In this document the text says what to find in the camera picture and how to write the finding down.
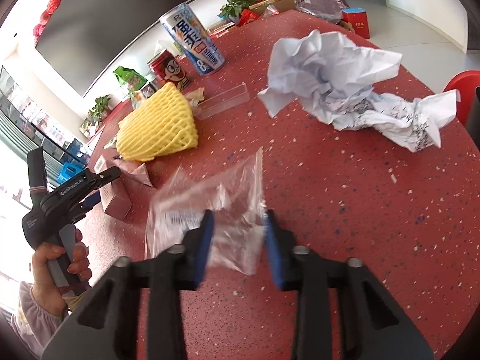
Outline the left hand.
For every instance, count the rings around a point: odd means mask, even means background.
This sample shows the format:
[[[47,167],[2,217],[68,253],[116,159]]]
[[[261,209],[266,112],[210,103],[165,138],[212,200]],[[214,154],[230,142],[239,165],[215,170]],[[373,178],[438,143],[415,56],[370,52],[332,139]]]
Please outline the left hand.
[[[89,268],[89,248],[83,243],[83,235],[77,228],[76,244],[72,249],[72,263],[67,271],[78,275],[84,281],[89,281],[92,271]],[[32,296],[39,306],[55,317],[60,317],[66,310],[67,303],[62,298],[58,287],[53,280],[48,262],[56,260],[66,254],[63,247],[56,244],[44,242],[38,246],[32,256],[32,274],[34,282],[32,285]]]

